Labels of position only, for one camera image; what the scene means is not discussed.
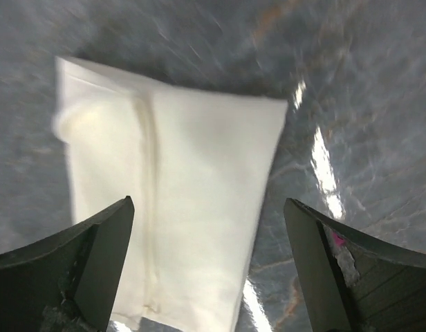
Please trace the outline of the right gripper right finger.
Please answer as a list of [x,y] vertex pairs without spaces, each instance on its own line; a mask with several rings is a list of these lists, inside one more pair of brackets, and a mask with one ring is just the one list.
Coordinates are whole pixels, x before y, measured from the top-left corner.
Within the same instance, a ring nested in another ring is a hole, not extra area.
[[426,254],[287,199],[284,218],[314,331],[426,331]]

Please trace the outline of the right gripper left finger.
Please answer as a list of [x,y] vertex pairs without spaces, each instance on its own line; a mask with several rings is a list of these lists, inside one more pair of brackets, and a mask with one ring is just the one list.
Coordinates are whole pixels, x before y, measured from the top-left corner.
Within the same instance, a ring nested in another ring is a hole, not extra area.
[[105,331],[133,225],[130,197],[0,255],[0,331]]

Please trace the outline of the white cloth napkin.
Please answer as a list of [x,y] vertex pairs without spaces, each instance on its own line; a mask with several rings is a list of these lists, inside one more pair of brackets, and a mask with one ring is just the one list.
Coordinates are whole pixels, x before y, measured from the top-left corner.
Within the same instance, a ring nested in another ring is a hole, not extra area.
[[55,67],[74,221],[125,196],[135,207],[111,319],[233,331],[287,101]]

